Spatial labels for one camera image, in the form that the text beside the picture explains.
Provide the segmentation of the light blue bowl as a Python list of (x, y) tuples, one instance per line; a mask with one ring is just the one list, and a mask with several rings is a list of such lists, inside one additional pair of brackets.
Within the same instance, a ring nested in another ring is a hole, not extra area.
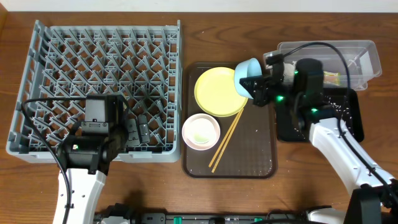
[(241, 78), (259, 77), (262, 75), (262, 69), (256, 58), (239, 63), (234, 70), (234, 87), (240, 96), (252, 99), (249, 92), (239, 83)]

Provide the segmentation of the pink round bowl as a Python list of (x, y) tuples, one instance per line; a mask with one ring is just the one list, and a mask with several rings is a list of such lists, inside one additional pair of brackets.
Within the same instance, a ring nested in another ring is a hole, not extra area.
[(182, 127), (185, 144), (197, 151), (205, 151), (215, 146), (220, 134), (221, 129), (217, 120), (205, 113), (190, 116)]

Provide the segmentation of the white paper cup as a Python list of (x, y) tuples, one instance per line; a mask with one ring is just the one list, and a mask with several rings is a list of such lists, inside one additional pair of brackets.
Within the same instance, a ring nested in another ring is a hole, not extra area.
[(212, 142), (215, 136), (213, 124), (205, 118), (193, 120), (188, 127), (188, 138), (195, 144), (207, 144)]

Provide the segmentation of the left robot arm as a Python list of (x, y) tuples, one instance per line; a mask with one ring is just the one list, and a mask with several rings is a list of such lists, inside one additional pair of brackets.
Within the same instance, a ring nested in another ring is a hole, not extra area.
[(120, 152), (145, 142), (122, 95), (88, 95), (85, 118), (57, 148), (67, 182), (58, 183), (54, 223), (92, 223), (109, 165)]

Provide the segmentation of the white tissue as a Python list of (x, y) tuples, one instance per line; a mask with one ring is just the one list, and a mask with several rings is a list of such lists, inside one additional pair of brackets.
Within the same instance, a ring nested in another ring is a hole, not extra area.
[(284, 83), (293, 84), (295, 75), (295, 64), (284, 63)]

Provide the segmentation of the green orange snack wrapper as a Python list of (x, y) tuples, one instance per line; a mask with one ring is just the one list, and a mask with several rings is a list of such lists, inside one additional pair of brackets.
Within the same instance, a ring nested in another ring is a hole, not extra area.
[(325, 84), (340, 86), (340, 73), (324, 71), (323, 74), (324, 74), (323, 82)]

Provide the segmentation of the rice food scraps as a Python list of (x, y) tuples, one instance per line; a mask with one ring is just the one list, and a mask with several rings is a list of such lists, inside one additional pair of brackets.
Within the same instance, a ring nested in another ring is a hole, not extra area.
[(361, 119), (361, 113), (358, 103), (357, 94), (350, 94), (350, 103), (343, 106), (344, 101), (343, 93), (325, 93), (324, 100), (329, 104), (333, 105), (334, 109), (337, 110), (338, 114), (342, 114), (342, 119), (346, 123), (346, 128), (351, 133), (351, 135), (361, 142), (364, 139), (363, 125)]

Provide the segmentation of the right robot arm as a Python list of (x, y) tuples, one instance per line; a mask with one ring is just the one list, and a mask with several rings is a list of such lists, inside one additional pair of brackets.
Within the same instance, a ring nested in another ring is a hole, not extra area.
[(284, 59), (268, 59), (271, 75), (262, 74), (252, 58), (234, 72), (236, 91), (257, 106), (283, 105), (295, 128), (317, 148), (344, 183), (350, 201), (347, 211), (320, 207), (305, 217), (275, 219), (274, 223), (397, 223), (397, 179), (382, 169), (355, 140), (332, 105), (323, 101), (324, 71), (313, 58), (295, 64), (292, 87), (283, 83)]

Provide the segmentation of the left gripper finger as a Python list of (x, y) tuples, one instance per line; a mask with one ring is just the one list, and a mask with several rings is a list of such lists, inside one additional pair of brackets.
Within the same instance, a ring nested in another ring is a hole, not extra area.
[(128, 139), (126, 141), (126, 147), (136, 147), (140, 145), (139, 132), (137, 130), (137, 124), (135, 119), (128, 119), (125, 122), (125, 127), (128, 131)]
[(141, 144), (148, 143), (150, 141), (149, 128), (147, 124), (147, 117), (144, 114), (140, 114), (137, 117), (138, 132)]

